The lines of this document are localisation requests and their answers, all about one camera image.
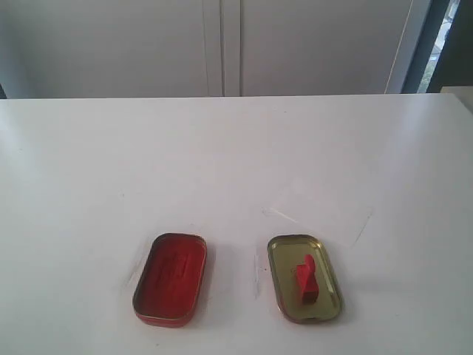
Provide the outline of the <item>red stamp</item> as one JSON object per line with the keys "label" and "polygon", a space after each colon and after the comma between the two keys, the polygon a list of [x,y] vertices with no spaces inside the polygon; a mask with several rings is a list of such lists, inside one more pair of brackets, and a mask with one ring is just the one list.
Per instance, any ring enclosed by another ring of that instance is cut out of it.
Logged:
{"label": "red stamp", "polygon": [[306,254],[304,262],[296,266],[296,280],[301,302],[315,303],[319,297],[319,284],[316,280],[316,262],[312,255]]}

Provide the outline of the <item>red rectangular tray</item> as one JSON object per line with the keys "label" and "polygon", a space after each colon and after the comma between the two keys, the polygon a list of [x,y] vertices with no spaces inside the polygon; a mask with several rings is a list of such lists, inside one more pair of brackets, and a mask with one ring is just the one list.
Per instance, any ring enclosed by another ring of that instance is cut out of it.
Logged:
{"label": "red rectangular tray", "polygon": [[196,311],[207,254],[207,244],[198,235],[156,237],[132,298],[137,318],[166,328],[186,325]]}

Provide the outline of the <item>gold tin lid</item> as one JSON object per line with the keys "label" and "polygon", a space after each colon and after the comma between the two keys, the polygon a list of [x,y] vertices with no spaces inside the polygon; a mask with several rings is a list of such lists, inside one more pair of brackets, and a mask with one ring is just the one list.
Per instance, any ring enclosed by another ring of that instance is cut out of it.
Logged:
{"label": "gold tin lid", "polygon": [[288,320],[324,322],[341,313],[336,274],[320,240],[307,234],[273,237],[268,261],[277,304]]}

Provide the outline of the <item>white cabinet doors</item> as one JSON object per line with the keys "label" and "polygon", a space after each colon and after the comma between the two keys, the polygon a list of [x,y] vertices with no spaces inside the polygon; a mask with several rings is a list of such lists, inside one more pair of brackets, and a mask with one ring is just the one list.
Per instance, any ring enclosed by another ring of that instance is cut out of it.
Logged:
{"label": "white cabinet doors", "polygon": [[428,1],[3,1],[13,98],[399,93]]}

